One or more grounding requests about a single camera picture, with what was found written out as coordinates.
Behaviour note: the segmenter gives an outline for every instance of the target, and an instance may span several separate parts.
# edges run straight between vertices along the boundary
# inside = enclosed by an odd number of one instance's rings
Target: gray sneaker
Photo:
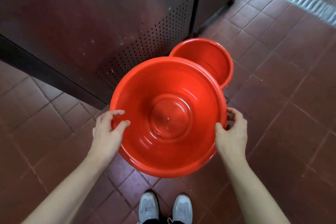
[[[139,221],[159,219],[159,204],[156,196],[152,192],[142,194],[139,204]]]
[[[173,208],[173,221],[191,224],[193,221],[193,207],[187,195],[178,195]]]

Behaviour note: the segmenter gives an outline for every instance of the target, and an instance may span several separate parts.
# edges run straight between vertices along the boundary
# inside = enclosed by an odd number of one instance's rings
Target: hand
[[[247,143],[247,120],[234,108],[228,108],[227,120],[233,120],[234,125],[225,130],[221,123],[215,124],[215,144],[224,163],[231,164],[246,161],[245,148]]]
[[[108,111],[97,118],[96,127],[93,128],[93,141],[88,156],[99,161],[103,167],[107,167],[117,154],[123,140],[124,130],[131,124],[124,120],[112,130],[113,116],[123,115],[124,110]]]

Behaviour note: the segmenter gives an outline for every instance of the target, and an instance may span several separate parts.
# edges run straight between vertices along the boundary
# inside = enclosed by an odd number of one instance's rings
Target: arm
[[[93,129],[91,149],[83,162],[23,221],[22,224],[70,223],[91,188],[117,154],[129,121],[111,130],[111,120],[124,111],[109,111],[99,116]]]
[[[228,131],[216,123],[216,148],[236,193],[246,224],[290,224],[278,204],[249,167],[245,148],[247,121],[236,109],[228,108],[228,120],[235,123]]]

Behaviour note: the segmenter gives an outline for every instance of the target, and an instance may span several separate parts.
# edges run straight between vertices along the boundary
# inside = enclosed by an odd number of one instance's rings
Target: right hand
[[[215,124],[217,151],[226,163],[246,161],[245,149],[247,143],[247,120],[234,108],[227,108],[227,120],[233,120],[234,125],[225,130],[221,123]]]

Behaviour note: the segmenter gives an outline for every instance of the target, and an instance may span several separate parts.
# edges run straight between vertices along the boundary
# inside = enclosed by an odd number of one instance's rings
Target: left hand
[[[107,111],[97,118],[96,127],[92,130],[93,141],[88,156],[98,160],[103,167],[107,167],[118,153],[124,130],[131,124],[129,120],[123,120],[112,130],[113,117],[124,113],[124,110]]]

